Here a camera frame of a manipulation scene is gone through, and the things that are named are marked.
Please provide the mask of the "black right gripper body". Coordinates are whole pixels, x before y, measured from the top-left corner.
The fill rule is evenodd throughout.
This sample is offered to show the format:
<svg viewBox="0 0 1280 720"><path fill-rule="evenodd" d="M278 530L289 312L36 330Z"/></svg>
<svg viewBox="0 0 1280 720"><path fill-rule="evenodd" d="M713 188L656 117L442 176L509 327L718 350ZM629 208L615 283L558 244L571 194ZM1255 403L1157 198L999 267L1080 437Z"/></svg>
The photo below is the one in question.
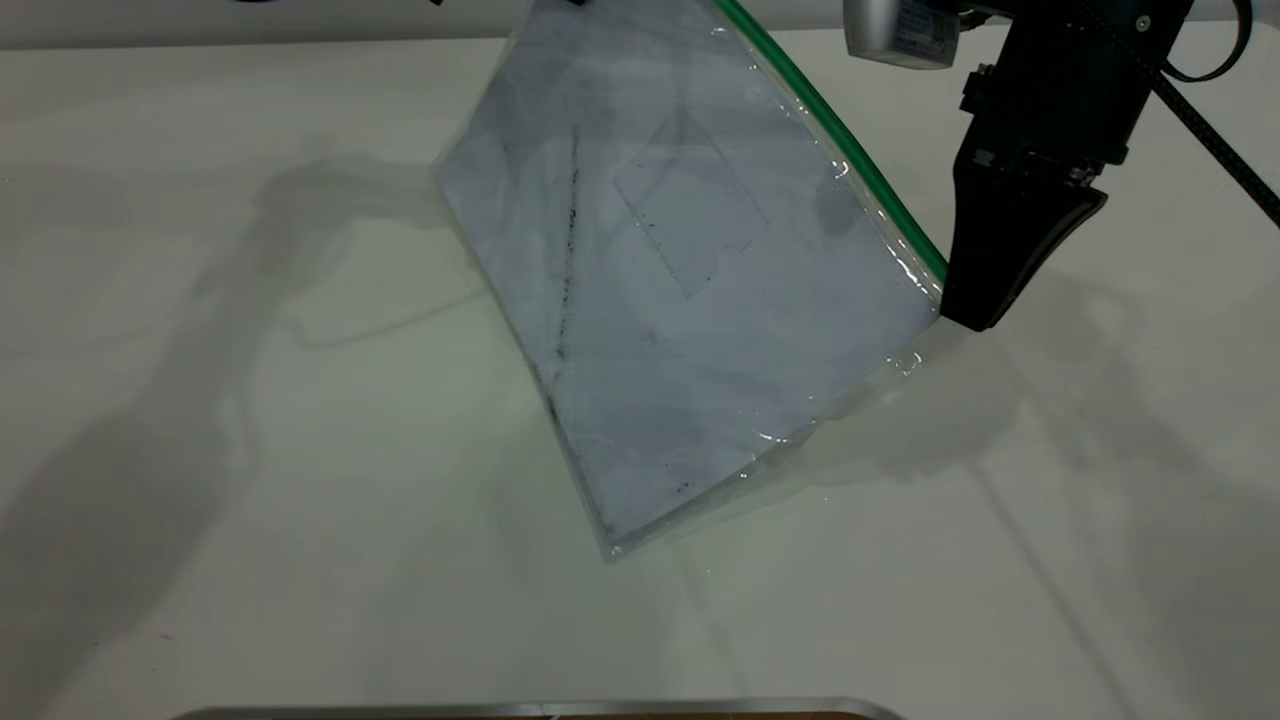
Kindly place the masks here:
<svg viewBox="0 0 1280 720"><path fill-rule="evenodd" d="M1010 20L996 63L969 76L957 190L1080 187L1121 164L1188 1L966 1Z"/></svg>

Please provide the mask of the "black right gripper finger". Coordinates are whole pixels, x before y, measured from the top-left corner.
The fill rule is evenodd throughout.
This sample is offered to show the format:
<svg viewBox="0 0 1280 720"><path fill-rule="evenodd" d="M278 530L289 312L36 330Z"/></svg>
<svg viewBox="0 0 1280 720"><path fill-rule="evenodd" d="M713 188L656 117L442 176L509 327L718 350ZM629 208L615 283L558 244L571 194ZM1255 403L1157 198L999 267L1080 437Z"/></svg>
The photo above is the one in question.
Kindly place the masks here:
<svg viewBox="0 0 1280 720"><path fill-rule="evenodd" d="M987 167L956 165L955 223L941 313L968 329L989 329L1004 315L1020 195Z"/></svg>
<svg viewBox="0 0 1280 720"><path fill-rule="evenodd" d="M980 328L995 328L1059 246L1108 201L1087 184L1028 184L1001 191L980 263Z"/></svg>

